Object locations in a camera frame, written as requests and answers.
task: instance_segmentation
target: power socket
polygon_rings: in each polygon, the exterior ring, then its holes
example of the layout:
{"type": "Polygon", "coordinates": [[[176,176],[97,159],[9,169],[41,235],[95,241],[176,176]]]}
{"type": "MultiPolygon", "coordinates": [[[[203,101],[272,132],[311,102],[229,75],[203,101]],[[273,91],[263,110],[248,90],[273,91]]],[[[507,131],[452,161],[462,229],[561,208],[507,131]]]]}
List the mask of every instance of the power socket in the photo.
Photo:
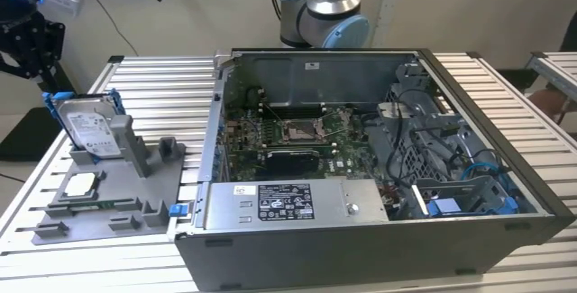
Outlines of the power socket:
{"type": "Polygon", "coordinates": [[[78,15],[81,6],[84,5],[84,0],[41,0],[38,4],[40,8],[54,8],[74,18],[78,15]]]}

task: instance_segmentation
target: metal slat surface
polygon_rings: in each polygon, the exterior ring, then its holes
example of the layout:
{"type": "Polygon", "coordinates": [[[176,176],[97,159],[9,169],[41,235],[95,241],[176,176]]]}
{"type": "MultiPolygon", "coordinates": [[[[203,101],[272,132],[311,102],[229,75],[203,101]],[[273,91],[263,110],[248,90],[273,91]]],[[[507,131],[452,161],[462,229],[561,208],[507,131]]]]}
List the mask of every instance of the metal slat surface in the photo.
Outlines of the metal slat surface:
{"type": "MultiPolygon", "coordinates": [[[[483,63],[463,53],[438,54],[505,137],[577,212],[577,154],[483,63]]],[[[93,92],[116,88],[147,142],[175,136],[187,145],[179,201],[195,198],[212,85],[211,57],[127,57],[107,66],[93,92]]],[[[26,227],[42,218],[70,164],[69,142],[58,137],[14,203],[0,219],[0,292],[66,288],[107,292],[193,292],[196,287],[165,235],[33,246],[26,227]]],[[[577,291],[577,224],[541,246],[517,249],[476,277],[304,289],[291,292],[550,292],[577,291]]]]}

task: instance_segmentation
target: power supply label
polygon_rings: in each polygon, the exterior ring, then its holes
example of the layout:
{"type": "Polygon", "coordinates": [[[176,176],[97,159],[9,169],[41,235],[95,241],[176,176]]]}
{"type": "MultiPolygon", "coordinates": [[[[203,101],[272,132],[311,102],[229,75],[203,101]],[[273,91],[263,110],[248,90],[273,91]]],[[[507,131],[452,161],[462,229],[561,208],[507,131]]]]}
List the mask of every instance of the power supply label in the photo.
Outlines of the power supply label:
{"type": "Polygon", "coordinates": [[[259,185],[260,220],[312,220],[314,218],[310,184],[259,185]]]}

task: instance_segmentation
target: gray floor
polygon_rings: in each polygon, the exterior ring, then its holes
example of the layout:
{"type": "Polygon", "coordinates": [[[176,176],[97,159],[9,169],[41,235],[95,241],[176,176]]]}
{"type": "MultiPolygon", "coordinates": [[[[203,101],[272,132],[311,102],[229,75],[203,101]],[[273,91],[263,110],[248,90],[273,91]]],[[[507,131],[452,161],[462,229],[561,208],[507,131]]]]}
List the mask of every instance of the gray floor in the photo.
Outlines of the gray floor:
{"type": "MultiPolygon", "coordinates": [[[[12,128],[18,123],[24,115],[0,115],[0,141],[8,135],[12,128]]],[[[0,173],[4,175],[26,180],[32,170],[36,167],[36,163],[9,163],[0,161],[0,173]]],[[[0,177],[0,215],[4,213],[12,199],[14,198],[22,183],[0,177]]]]}

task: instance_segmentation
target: gray case frame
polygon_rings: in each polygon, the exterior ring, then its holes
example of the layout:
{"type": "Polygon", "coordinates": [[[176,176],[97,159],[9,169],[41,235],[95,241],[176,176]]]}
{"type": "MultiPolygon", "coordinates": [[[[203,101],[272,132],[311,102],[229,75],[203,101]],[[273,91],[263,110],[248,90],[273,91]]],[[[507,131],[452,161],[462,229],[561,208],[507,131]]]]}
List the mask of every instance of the gray case frame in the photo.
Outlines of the gray case frame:
{"type": "MultiPolygon", "coordinates": [[[[460,113],[467,115],[486,141],[499,152],[545,212],[375,225],[343,224],[307,229],[295,227],[290,223],[292,221],[287,221],[283,228],[207,231],[204,226],[209,218],[207,207],[212,199],[211,186],[219,184],[211,184],[209,179],[200,179],[205,182],[197,190],[191,231],[176,234],[175,243],[195,283],[203,291],[360,284],[482,274],[514,249],[545,243],[574,221],[569,208],[428,50],[236,49],[232,57],[248,56],[248,62],[264,56],[277,60],[291,58],[298,65],[308,61],[318,61],[322,65],[323,60],[342,61],[343,55],[362,61],[358,58],[375,59],[379,55],[391,53],[398,53],[400,57],[415,54],[426,62],[438,82],[462,108],[460,113]]],[[[228,72],[229,64],[217,67],[217,97],[211,108],[211,117],[216,119],[224,93],[223,76],[228,72]]],[[[306,76],[295,76],[292,72],[290,78],[295,82],[306,76]]],[[[208,151],[207,156],[203,154],[203,163],[208,159],[212,164],[215,143],[205,142],[204,148],[208,151]]],[[[201,171],[201,176],[208,178],[207,170],[201,171]]]]}

